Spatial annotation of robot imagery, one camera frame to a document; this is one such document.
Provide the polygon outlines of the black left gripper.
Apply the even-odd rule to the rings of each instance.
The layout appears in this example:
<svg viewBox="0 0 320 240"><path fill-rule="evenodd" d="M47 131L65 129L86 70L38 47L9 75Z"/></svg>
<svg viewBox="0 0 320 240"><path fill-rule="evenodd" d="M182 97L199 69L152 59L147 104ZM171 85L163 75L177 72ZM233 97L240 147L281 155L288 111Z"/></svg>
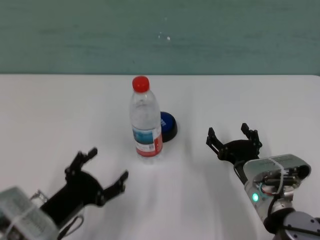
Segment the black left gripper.
<svg viewBox="0 0 320 240"><path fill-rule="evenodd" d="M104 206L108 201L125 192L126 181L129 177L128 170L125 170L112 185L104 190L93 176L81 171L82 167L97 154L96 147L87 153L79 151L65 169L65 174L72 176L66 178L65 186L40 207L59 229L65 226L85 206Z"/></svg>

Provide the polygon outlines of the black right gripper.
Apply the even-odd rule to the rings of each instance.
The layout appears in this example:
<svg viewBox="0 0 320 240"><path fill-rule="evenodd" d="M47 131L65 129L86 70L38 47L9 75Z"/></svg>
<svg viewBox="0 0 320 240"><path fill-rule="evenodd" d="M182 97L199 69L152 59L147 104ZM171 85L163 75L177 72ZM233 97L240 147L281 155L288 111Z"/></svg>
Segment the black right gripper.
<svg viewBox="0 0 320 240"><path fill-rule="evenodd" d="M222 144L212 127L208 129L206 144L216 153L221 161L229 162L233 165L233 170L242 184L248 181L244 173L244 164L250 160L259 158L260 148L263 146L257 130L252 130L246 123L241 125L242 133L248 140L234 140Z"/></svg>

